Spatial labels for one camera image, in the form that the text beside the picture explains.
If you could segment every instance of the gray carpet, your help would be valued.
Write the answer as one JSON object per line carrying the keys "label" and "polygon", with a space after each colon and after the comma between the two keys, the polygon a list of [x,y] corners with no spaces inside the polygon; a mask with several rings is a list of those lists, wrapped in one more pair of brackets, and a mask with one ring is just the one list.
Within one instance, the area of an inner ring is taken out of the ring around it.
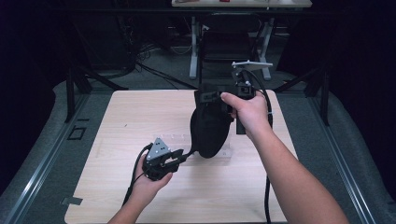
{"label": "gray carpet", "polygon": [[[283,83],[283,80],[293,78],[290,74],[276,71],[276,62],[285,40],[275,38],[272,41],[273,47],[269,48],[267,60],[274,62],[275,66],[270,69],[273,79],[264,82],[266,89],[278,87]],[[150,57],[143,61],[143,64],[197,86],[197,80],[189,79],[189,54],[154,50]],[[102,75],[108,76],[111,73],[106,72]],[[163,78],[155,77],[146,71],[140,71],[139,67],[136,67],[136,70],[127,76],[112,78],[111,80],[121,86],[128,87],[130,90],[187,89],[179,84],[170,84]],[[211,79],[211,81],[222,82],[224,77]],[[74,121],[69,124],[77,129],[73,133],[69,131],[65,135],[60,145],[59,154],[43,185],[35,195],[35,199],[29,204],[30,206],[27,207],[28,209],[23,213],[23,217],[20,218],[22,223],[64,223],[67,206],[62,205],[61,201],[63,198],[73,195],[112,92],[109,87],[94,79],[90,82],[93,86],[91,95],[83,96],[77,92],[80,102],[85,102]],[[300,161],[329,189],[341,204],[350,222],[361,223],[360,214],[357,212],[344,180],[340,177],[339,170],[332,158],[332,147],[328,137],[323,132],[320,119],[316,116],[318,111],[311,104],[316,99],[304,97],[302,94],[304,86],[304,83],[300,83],[288,92],[277,95],[297,155]],[[57,102],[45,129],[37,140],[35,147],[32,148],[28,159],[0,198],[0,222],[2,223],[5,222],[14,204],[17,203],[36,167],[46,153],[54,147],[56,137],[64,127],[64,119],[66,118],[64,83],[61,83],[54,91],[57,94]],[[394,201],[390,199],[382,185],[378,171],[359,130],[333,95],[330,98],[329,121],[337,144],[361,188],[361,193],[375,221],[377,223],[395,223]],[[79,132],[82,132],[82,130],[85,130],[85,132],[81,137]],[[67,140],[68,137],[72,139],[81,137],[81,139]]]}

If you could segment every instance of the cable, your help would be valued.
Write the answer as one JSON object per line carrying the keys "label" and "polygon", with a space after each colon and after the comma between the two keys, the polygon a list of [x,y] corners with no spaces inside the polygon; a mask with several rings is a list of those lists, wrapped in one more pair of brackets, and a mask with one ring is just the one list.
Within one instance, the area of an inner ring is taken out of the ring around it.
{"label": "cable", "polygon": [[[186,25],[187,25],[187,27],[188,27],[188,29],[189,29],[189,31],[190,31],[190,35],[191,35],[191,29],[190,29],[189,23],[187,22],[187,20],[186,20],[185,17],[183,17],[183,20],[184,20],[184,22],[186,23]],[[171,47],[170,49],[171,49],[175,54],[180,54],[180,55],[181,55],[181,54],[185,54],[185,53],[189,52],[189,51],[191,50],[191,48],[192,48],[192,44],[190,44],[189,48],[188,48],[187,50],[183,51],[183,52],[177,52],[177,50],[175,50],[175,48],[177,48],[177,47]]]}
{"label": "cable", "polygon": [[170,81],[176,82],[176,83],[181,84],[181,85],[183,85],[183,86],[186,86],[186,87],[188,87],[188,88],[190,88],[190,89],[192,89],[192,90],[197,90],[197,89],[198,89],[198,88],[196,88],[196,87],[190,85],[190,84],[187,83],[187,82],[183,82],[183,81],[181,81],[181,80],[179,80],[179,79],[177,79],[177,78],[175,78],[175,77],[172,77],[171,75],[168,75],[168,74],[165,74],[164,72],[160,72],[160,71],[158,71],[158,70],[155,70],[155,69],[153,69],[153,68],[150,68],[150,67],[148,67],[148,66],[146,66],[146,65],[144,65],[144,64],[142,64],[142,63],[136,62],[136,64],[139,65],[142,69],[144,69],[144,70],[150,72],[151,74],[153,74],[153,75],[155,75],[155,76],[157,76],[157,77],[162,77],[162,78],[164,78],[165,80],[170,80]]}
{"label": "cable", "polygon": [[[273,128],[273,114],[272,114],[271,102],[270,102],[270,98],[268,97],[268,93],[265,91],[264,84],[251,71],[248,71],[248,70],[244,70],[244,71],[246,71],[248,75],[253,77],[259,84],[260,88],[262,89],[261,93],[262,93],[262,95],[264,95],[265,101],[267,102],[268,122],[270,123],[271,128]],[[271,186],[271,182],[267,175],[266,184],[265,184],[265,193],[264,193],[264,212],[265,212],[265,218],[267,219],[267,224],[271,224],[271,217],[270,217],[270,210],[269,210],[270,186]]]}
{"label": "cable", "polygon": [[150,150],[151,147],[152,147],[152,145],[153,145],[153,144],[150,143],[149,145],[143,147],[143,149],[140,151],[139,155],[138,155],[137,158],[136,158],[136,162],[134,163],[134,172],[133,172],[133,174],[132,174],[131,184],[130,184],[128,190],[126,191],[125,198],[124,198],[124,201],[123,201],[123,203],[122,203],[122,206],[124,206],[124,205],[126,204],[126,202],[128,202],[129,196],[131,196],[132,190],[133,190],[133,188],[134,188],[134,183],[137,181],[138,178],[140,178],[140,176],[142,176],[142,175],[145,174],[145,173],[143,173],[143,174],[141,174],[138,178],[135,178],[135,173],[136,173],[137,164],[139,163],[140,158],[141,158],[142,155],[143,155],[143,152],[145,152],[146,150]]}

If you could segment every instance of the table leg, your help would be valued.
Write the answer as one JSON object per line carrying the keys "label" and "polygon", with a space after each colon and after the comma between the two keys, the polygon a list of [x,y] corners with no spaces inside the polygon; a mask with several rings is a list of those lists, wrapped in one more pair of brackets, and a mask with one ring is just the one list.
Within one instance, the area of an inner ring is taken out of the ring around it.
{"label": "table leg", "polygon": [[197,53],[197,30],[195,17],[191,18],[191,63],[190,63],[190,79],[197,78],[197,65],[198,65],[198,53]]}
{"label": "table leg", "polygon": [[[259,54],[259,59],[261,63],[267,63],[267,60],[265,59],[265,53],[268,49],[268,43],[271,38],[273,25],[274,25],[274,18],[271,18],[268,22],[264,24],[264,30],[262,32],[264,40],[262,41],[262,48]],[[262,74],[264,76],[264,80],[271,80],[271,74],[268,67],[262,69]]]}

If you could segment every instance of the wooden tabletop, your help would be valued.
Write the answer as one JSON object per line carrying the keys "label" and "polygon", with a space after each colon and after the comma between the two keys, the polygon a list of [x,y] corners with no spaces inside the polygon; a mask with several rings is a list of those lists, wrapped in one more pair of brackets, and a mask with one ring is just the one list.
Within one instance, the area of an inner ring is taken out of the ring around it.
{"label": "wooden tabletop", "polygon": [[311,7],[310,0],[172,0],[173,7]]}
{"label": "wooden tabletop", "polygon": [[[295,154],[276,95],[267,91],[274,131]],[[191,146],[193,91],[114,92],[70,204],[67,223],[106,223],[120,209],[141,149],[161,137],[173,150]],[[266,173],[258,152],[235,122],[221,151],[211,159],[198,154],[182,163],[170,183],[138,219],[140,223],[263,222]],[[271,189],[270,213],[285,221]]]}

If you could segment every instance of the left hand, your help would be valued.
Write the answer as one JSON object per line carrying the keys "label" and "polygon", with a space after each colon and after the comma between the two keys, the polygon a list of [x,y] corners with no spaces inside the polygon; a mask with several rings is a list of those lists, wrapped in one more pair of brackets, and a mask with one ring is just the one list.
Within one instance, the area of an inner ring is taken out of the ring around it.
{"label": "left hand", "polygon": [[[146,158],[146,154],[142,155],[139,160],[139,163],[136,167],[135,178],[138,178],[141,174],[143,174],[143,161]],[[148,179],[145,175],[140,176],[134,182],[134,189],[132,191],[131,196],[129,197],[129,201],[134,203],[139,203],[139,205],[146,207],[151,203],[154,199],[157,192],[163,188],[165,185],[169,183],[172,178],[172,173],[167,174],[161,180],[153,181]]]}

